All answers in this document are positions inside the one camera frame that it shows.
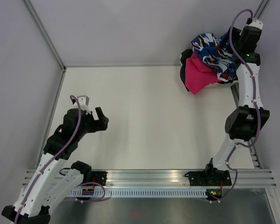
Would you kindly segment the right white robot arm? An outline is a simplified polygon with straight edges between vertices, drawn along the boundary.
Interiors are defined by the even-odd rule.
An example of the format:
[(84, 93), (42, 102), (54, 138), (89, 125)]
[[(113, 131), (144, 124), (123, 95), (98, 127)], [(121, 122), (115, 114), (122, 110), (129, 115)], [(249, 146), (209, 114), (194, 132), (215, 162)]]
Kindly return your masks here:
[(259, 92), (260, 55), (255, 52), (263, 23), (255, 20), (246, 25), (239, 39), (231, 43), (239, 85), (237, 108), (225, 122), (226, 137), (219, 152), (211, 158), (205, 170), (194, 177), (188, 174), (191, 186), (230, 186), (231, 161), (238, 151), (251, 148), (270, 112), (264, 109)]

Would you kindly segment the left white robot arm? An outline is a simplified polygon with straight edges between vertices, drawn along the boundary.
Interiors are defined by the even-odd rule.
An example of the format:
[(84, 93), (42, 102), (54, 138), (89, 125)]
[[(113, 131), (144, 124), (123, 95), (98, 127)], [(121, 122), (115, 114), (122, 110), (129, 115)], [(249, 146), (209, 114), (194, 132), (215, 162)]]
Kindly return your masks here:
[(70, 155), (78, 148), (79, 141), (88, 133), (105, 131), (109, 119), (97, 107), (98, 119), (91, 112), (73, 108), (67, 111), (63, 123), (48, 138), (40, 163), (20, 199), (7, 205), (2, 216), (15, 224), (47, 224), (53, 211), (76, 187), (91, 185), (104, 189), (102, 181), (93, 178), (90, 165), (76, 161), (67, 174), (54, 187), (55, 177)]

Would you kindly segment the blue white patterned trousers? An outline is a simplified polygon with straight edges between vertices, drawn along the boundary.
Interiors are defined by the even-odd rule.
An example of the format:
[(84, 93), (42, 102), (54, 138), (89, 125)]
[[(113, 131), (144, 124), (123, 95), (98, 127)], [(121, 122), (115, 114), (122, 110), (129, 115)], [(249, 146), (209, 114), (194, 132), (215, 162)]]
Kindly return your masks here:
[(218, 80), (224, 83), (238, 79), (228, 34), (216, 38), (213, 33), (204, 33), (191, 41), (193, 52), (207, 67), (216, 72)]

